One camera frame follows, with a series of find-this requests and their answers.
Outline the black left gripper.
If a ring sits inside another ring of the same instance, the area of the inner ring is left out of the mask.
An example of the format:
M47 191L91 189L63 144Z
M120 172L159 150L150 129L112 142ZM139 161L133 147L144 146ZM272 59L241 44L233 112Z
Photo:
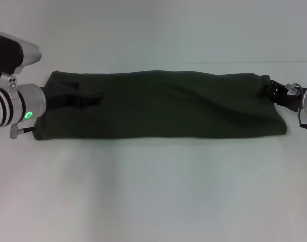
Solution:
M60 81L60 87L41 87L46 99L46 111L64 107L78 107L86 109L90 106L101 105L104 95L95 93L79 95L79 83L71 81Z

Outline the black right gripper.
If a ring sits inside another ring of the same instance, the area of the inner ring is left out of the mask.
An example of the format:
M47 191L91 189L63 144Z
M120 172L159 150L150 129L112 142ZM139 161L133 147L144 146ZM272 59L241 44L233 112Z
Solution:
M275 104L286 107L293 112L298 112L302 100L301 94L288 94L288 89L281 87L281 84L274 80L268 84L268 96L275 98Z

